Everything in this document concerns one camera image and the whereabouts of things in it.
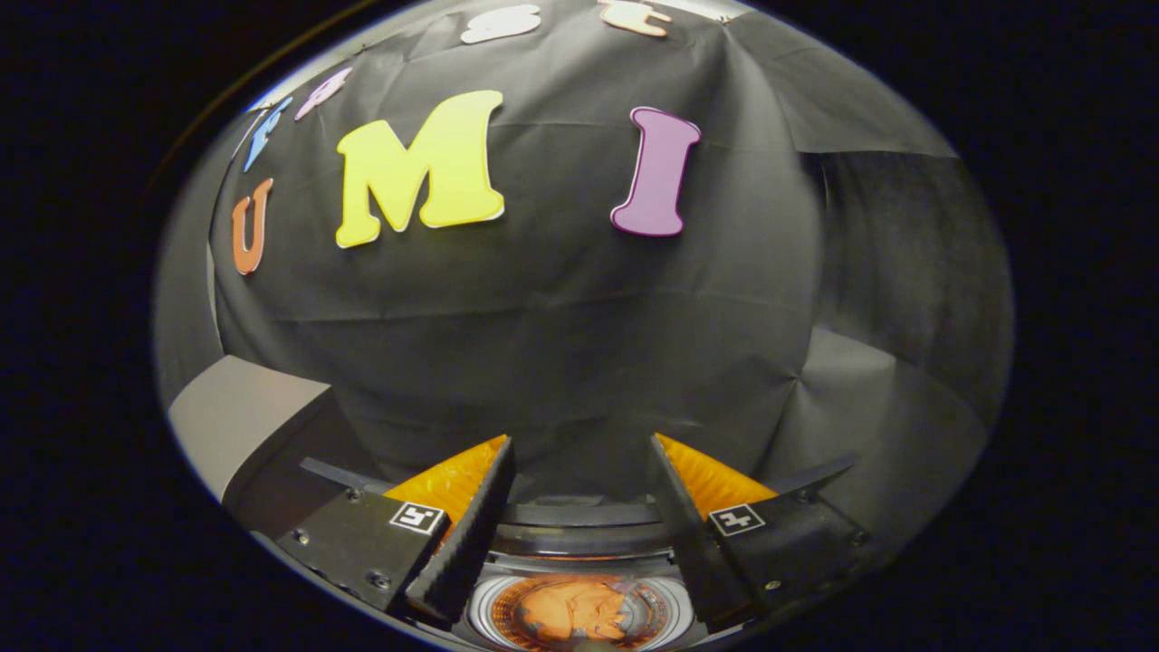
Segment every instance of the peach letter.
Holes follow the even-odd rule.
[[[249,197],[242,197],[233,206],[233,264],[242,274],[257,269],[262,262],[262,250],[265,248],[265,204],[274,180],[267,178],[254,190],[254,242],[246,246],[246,211],[249,208]]]

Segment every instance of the foam letter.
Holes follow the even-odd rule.
[[[292,100],[293,97],[282,100],[282,103],[278,104],[278,108],[274,109],[270,117],[265,118],[265,122],[263,122],[262,125],[254,131],[254,141],[249,145],[249,160],[246,161],[246,167],[241,168],[242,171],[249,171],[249,166],[254,164],[254,159],[257,157],[257,154],[262,153],[262,149],[265,147],[265,142],[269,141],[267,135],[269,135],[270,132],[274,131],[274,127],[278,125],[278,117],[282,116],[282,111],[286,110],[286,107],[290,105]]]
[[[600,5],[607,5],[599,13],[599,17],[612,27],[643,34],[644,36],[668,36],[668,30],[662,27],[648,24],[648,19],[653,17],[666,23],[672,22],[671,16],[654,12],[651,7],[642,2],[621,2],[620,0],[599,0]]]
[[[612,208],[612,224],[637,235],[676,235],[684,228],[676,212],[684,162],[700,141],[700,129],[648,107],[632,109],[630,116],[640,127],[640,153],[628,200]]]
[[[321,86],[315,88],[314,91],[309,94],[309,97],[306,97],[306,103],[298,109],[298,115],[293,116],[293,120],[298,122],[299,119],[306,117],[306,113],[308,113],[311,109],[329,100],[335,93],[337,93],[345,85],[347,76],[352,69],[355,68],[343,68],[335,73],[330,79],[323,81]]]
[[[391,227],[404,230],[428,171],[430,192],[418,211],[427,226],[484,221],[503,214],[503,195],[491,188],[487,173],[487,120],[502,102],[497,90],[444,100],[427,117],[409,149],[386,120],[347,133],[338,141],[338,153],[347,159],[342,226],[335,235],[338,246],[378,239],[381,225],[370,213],[367,190]]]
[[[270,195],[274,180],[267,178],[254,190],[254,243],[246,246],[246,211],[249,208],[249,197],[242,197],[233,206],[233,264],[242,274],[257,269],[262,262],[262,250],[265,248],[265,203]]]
[[[467,23],[467,31],[462,32],[459,38],[467,45],[472,45],[493,38],[525,34],[539,27],[540,19],[535,15],[538,13],[539,7],[534,5],[491,9],[471,19],[471,22]]]

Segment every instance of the screw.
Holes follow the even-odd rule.
[[[391,591],[391,578],[379,573],[378,571],[366,573],[366,581],[379,591]]]

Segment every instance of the pink letter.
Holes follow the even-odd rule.
[[[293,116],[293,120],[298,122],[299,119],[306,117],[306,113],[308,113],[311,109],[329,100],[335,93],[337,93],[345,85],[347,75],[349,75],[352,69],[355,68],[343,68],[315,88],[314,91],[309,94],[309,97],[306,97],[306,103],[298,109],[298,115]]]
[[[636,107],[632,122],[640,127],[640,154],[628,200],[612,208],[612,224],[636,235],[676,235],[684,221],[676,212],[684,161],[700,141],[700,130],[671,113]]]

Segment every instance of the white surface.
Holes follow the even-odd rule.
[[[177,444],[219,501],[242,463],[329,386],[227,356],[169,408]]]

